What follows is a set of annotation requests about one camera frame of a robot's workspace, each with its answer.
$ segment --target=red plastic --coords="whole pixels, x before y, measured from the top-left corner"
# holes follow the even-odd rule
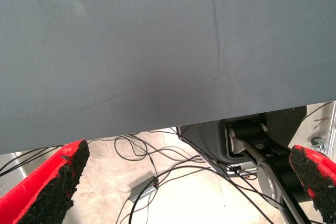
[[[17,223],[34,203],[40,191],[55,177],[65,164],[71,165],[71,159],[78,145],[85,140],[70,143],[40,165],[16,187],[0,198],[1,223]]]
[[[304,150],[304,152],[306,153],[306,157],[317,164],[317,169],[320,174],[324,178],[329,176],[334,182],[334,185],[336,185],[336,164],[332,160],[319,152],[313,151],[300,145],[294,145],[293,148],[298,150]]]

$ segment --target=textured rubber pad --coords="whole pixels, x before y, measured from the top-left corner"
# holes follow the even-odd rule
[[[57,151],[0,198],[1,223],[62,223],[89,155],[85,140]]]
[[[336,223],[336,164],[311,149],[295,145],[289,162],[325,223]]]

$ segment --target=gray fabric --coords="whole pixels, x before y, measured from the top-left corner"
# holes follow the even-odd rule
[[[0,0],[0,152],[334,100],[335,0]]]

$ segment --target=concrete floor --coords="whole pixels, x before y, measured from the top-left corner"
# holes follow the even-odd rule
[[[308,113],[320,105],[308,106]],[[313,136],[324,137],[328,123],[324,122],[313,129],[317,124],[314,120],[328,117],[330,109],[331,107],[327,105],[303,121],[290,146],[296,143],[309,146],[310,139]],[[184,144],[172,134],[143,132],[139,134],[139,137],[157,148],[176,146],[192,156],[196,155],[196,152],[190,146]],[[124,156],[135,158],[127,141],[117,141],[117,147]],[[80,184],[77,186],[78,190],[73,196],[75,205],[67,212],[64,224],[115,223],[122,204],[130,196],[131,188],[155,174],[148,157],[138,162],[125,161],[116,154],[113,141],[95,141],[89,144],[89,148],[90,158],[82,173]],[[166,153],[172,157],[181,158],[177,154]],[[152,158],[158,173],[175,163],[175,161],[171,161],[158,153],[152,154]],[[26,165],[26,172],[31,172],[42,161],[43,159],[40,159]],[[194,169],[191,168],[177,170],[172,173],[170,178],[192,171]],[[246,186],[239,178],[235,178],[234,181]],[[252,184],[260,189],[257,180],[252,181]],[[285,223],[277,209],[268,205],[254,193],[246,192],[246,194],[274,223]],[[140,200],[139,208],[145,206],[147,202],[148,198]],[[312,202],[306,202],[301,206],[310,219],[322,220],[319,212],[314,210]],[[128,201],[121,219],[130,212],[131,207],[132,203]],[[132,223],[145,224],[146,219],[147,210],[144,209],[134,214]],[[268,222],[232,185],[210,172],[202,171],[162,186],[149,207],[148,223]]]

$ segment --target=black cable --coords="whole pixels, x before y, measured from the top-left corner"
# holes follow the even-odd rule
[[[149,154],[152,154],[152,153],[155,153],[155,152],[159,152],[161,155],[163,155],[163,156],[165,156],[165,157],[167,157],[167,158],[169,158],[169,159],[171,159],[171,160],[173,160],[173,161],[177,161],[177,162],[183,161],[183,160],[176,159],[176,158],[172,158],[172,157],[166,155],[166,154],[163,153],[160,149],[155,148],[153,145],[151,145],[151,144],[148,143],[147,141],[145,141],[145,140],[143,140],[143,139],[141,139],[141,138],[139,138],[139,137],[137,137],[137,136],[134,136],[134,135],[128,135],[128,136],[134,138],[135,140],[138,140],[138,141],[142,142],[143,144],[148,145],[150,148],[152,148],[153,150],[155,150],[155,151],[153,151],[153,152],[149,152]],[[176,150],[172,150],[172,149],[169,149],[169,148],[165,148],[165,149],[166,149],[167,151],[175,152],[175,153],[179,154],[181,157],[183,157],[183,158],[185,158],[185,159],[188,159],[188,157],[184,156],[183,154],[179,153],[179,152],[176,151]]]
[[[129,199],[130,199],[130,198],[127,198],[127,199],[125,200],[124,204],[122,204],[122,207],[121,207],[120,212],[119,212],[119,214],[118,214],[117,220],[115,221],[115,222],[116,222],[115,224],[118,224],[118,220],[119,220],[119,218],[120,218],[120,216],[121,216],[122,210],[124,209],[124,207],[125,207],[125,205],[126,205],[126,203],[127,203],[127,201],[128,201]]]
[[[309,220],[311,223],[316,223],[316,224],[323,224],[321,222],[315,221],[315,220]]]
[[[1,172],[7,165],[9,165],[11,162],[13,162],[14,160],[17,160],[18,158],[21,158],[21,157],[23,157],[23,156],[25,156],[25,155],[27,155],[27,154],[29,154],[29,153],[38,151],[38,150],[40,150],[40,149],[45,149],[45,150],[46,150],[47,147],[45,147],[45,148],[34,149],[34,150],[28,151],[28,152],[26,152],[26,153],[24,153],[24,154],[21,154],[21,155],[16,156],[15,158],[13,158],[13,159],[11,159],[10,161],[8,161],[5,165],[3,165],[3,166],[0,168],[0,172]]]
[[[28,163],[30,163],[30,162],[36,160],[36,159],[38,159],[38,158],[40,158],[40,157],[42,157],[42,156],[44,156],[44,155],[46,155],[46,154],[48,154],[48,153],[54,151],[54,150],[56,150],[56,149],[59,148],[59,147],[61,147],[61,146],[55,146],[55,148],[53,148],[53,149],[51,149],[51,150],[49,150],[49,151],[47,151],[47,152],[45,152],[45,153],[43,153],[43,154],[41,154],[41,155],[39,155],[39,156],[36,156],[36,155],[39,154],[39,153],[41,153],[41,152],[39,152],[39,153],[33,155],[32,157],[34,157],[34,156],[36,156],[36,157],[33,158],[33,159],[32,159],[32,157],[30,157],[30,158],[26,159],[25,161],[21,162],[20,164],[18,164],[18,165],[16,165],[16,166],[13,166],[13,167],[9,168],[8,170],[6,170],[6,171],[0,173],[0,177],[2,177],[2,176],[4,176],[4,175],[6,175],[6,174],[8,174],[8,173],[10,173],[10,172],[12,172],[12,171],[14,171],[15,169],[18,169],[19,167],[21,167],[21,166],[23,166],[23,165],[25,165],[25,164],[28,164]]]
[[[148,196],[148,203],[147,203],[147,220],[146,220],[146,224],[148,223],[148,214],[149,214],[149,202],[151,200],[151,195]]]
[[[178,178],[182,178],[182,177],[186,177],[186,176],[188,176],[188,175],[191,175],[191,174],[194,174],[194,173],[198,173],[198,172],[201,172],[201,171],[203,171],[203,170],[205,170],[205,169],[209,169],[209,168],[210,168],[210,167],[204,167],[204,169],[199,169],[199,170],[196,170],[196,171],[194,171],[194,172],[187,173],[187,174],[184,174],[184,175],[182,175],[182,176],[179,176],[179,177],[176,177],[176,178],[169,179],[169,180],[167,180],[166,182],[160,184],[160,188],[161,188],[164,184],[168,183],[169,181],[172,181],[172,180],[175,180],[175,179],[178,179]],[[153,202],[153,200],[154,200],[154,198],[155,198],[157,192],[158,192],[158,190],[155,191],[155,193],[154,193],[154,195],[153,195],[153,198],[150,200],[150,202],[149,202],[146,206],[144,206],[144,207],[142,207],[142,208],[139,208],[139,209],[135,210],[134,212],[138,212],[138,211],[143,210],[143,209],[145,209],[146,207],[148,207],[148,206]],[[121,224],[121,223],[123,222],[123,220],[126,219],[129,215],[130,215],[130,214],[125,215],[125,216],[122,218],[122,220],[120,221],[120,224]]]
[[[194,173],[199,173],[199,172],[201,172],[201,171],[203,171],[203,170],[206,170],[206,169],[210,169],[210,167],[204,167],[204,168],[199,169],[199,170],[196,170],[196,171],[194,171],[194,172],[187,173],[187,174],[181,175],[181,176],[179,176],[179,177],[175,177],[175,178],[168,179],[166,182],[162,183],[160,186],[163,186],[164,184],[166,184],[166,183],[168,183],[168,182],[170,182],[170,181],[176,180],[176,179],[178,179],[178,178],[183,178],[183,177],[186,177],[186,176],[191,175],[191,174],[194,174]]]
[[[172,168],[171,170],[167,170],[165,172],[162,172],[158,175],[158,177],[170,172],[170,171],[173,171],[173,170],[177,170],[177,169],[182,169],[182,168],[200,168],[202,169],[203,167],[201,166],[188,166],[188,165],[185,165],[185,166],[179,166],[179,167],[175,167],[175,168]],[[217,173],[216,171],[214,170],[210,170],[210,169],[207,169],[207,171],[209,172],[212,172],[214,174],[216,174],[217,176],[220,176],[222,177],[223,179],[225,179],[226,181],[228,181],[230,183],[230,180],[228,180],[224,175],[221,175],[219,173]],[[133,207],[132,207],[132,210],[130,212],[130,218],[129,218],[129,224],[132,223],[132,217],[133,217],[133,213],[134,213],[134,210],[135,210],[135,207],[136,207],[136,204],[138,203],[141,195],[144,193],[144,191],[151,185],[153,181],[150,181],[143,189],[142,191],[139,193],[138,197],[136,198],[134,204],[133,204]],[[261,213],[261,215],[269,222],[269,223],[273,223],[267,215],[265,215],[265,213],[239,188],[237,187],[236,185],[232,184],[245,198],[247,198],[250,203]]]
[[[309,117],[309,116],[311,116],[312,114],[314,114],[316,111],[318,111],[320,108],[322,108],[322,107],[324,107],[324,106],[326,106],[326,105],[328,105],[328,104],[330,104],[330,103],[332,103],[332,102],[327,102],[327,103],[325,103],[324,105],[321,105],[321,106],[319,106],[317,109],[315,109],[314,111],[312,111],[312,112],[310,112],[308,115],[306,115],[303,119],[302,119],[302,121],[304,121],[307,117]]]

